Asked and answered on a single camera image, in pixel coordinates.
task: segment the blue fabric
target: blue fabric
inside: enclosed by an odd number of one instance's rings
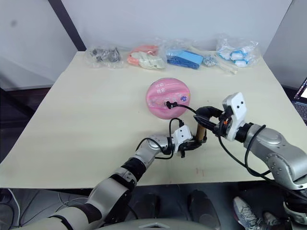
[[[169,64],[192,69],[198,69],[203,60],[203,56],[188,50],[168,50],[166,56]]]

